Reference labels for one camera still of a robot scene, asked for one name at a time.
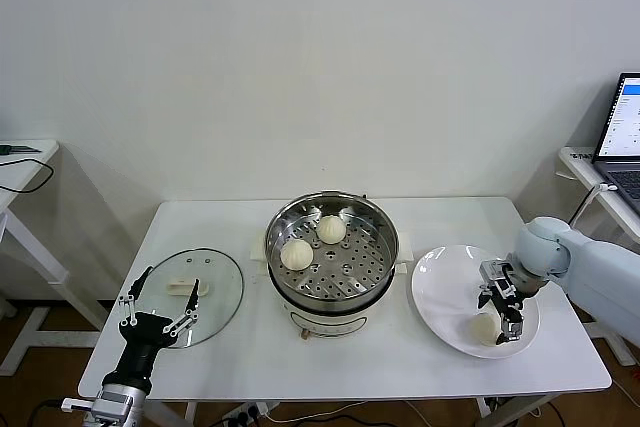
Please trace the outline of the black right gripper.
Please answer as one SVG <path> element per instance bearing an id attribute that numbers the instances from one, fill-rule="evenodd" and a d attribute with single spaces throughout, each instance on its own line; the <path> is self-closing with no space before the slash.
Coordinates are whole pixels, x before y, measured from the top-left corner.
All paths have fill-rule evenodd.
<path id="1" fill-rule="evenodd" d="M 513 289 L 499 290 L 489 286 L 482 286 L 478 296 L 478 309 L 493 303 L 500 315 L 500 333 L 496 344 L 518 341 L 522 335 L 523 317 L 522 302 Z"/>

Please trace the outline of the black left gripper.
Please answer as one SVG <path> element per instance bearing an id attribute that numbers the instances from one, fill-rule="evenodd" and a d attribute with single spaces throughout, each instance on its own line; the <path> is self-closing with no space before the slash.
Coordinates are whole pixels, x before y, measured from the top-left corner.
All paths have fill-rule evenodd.
<path id="1" fill-rule="evenodd" d="M 184 313 L 175 320 L 149 313 L 136 313 L 136 301 L 152 271 L 153 267 L 148 266 L 131 284 L 128 292 L 117 299 L 121 313 L 119 331 L 126 345 L 115 370 L 104 377 L 103 386 L 118 384 L 151 390 L 150 378 L 158 352 L 173 346 L 176 343 L 175 337 L 179 337 L 198 320 L 199 278 L 194 280 Z"/>

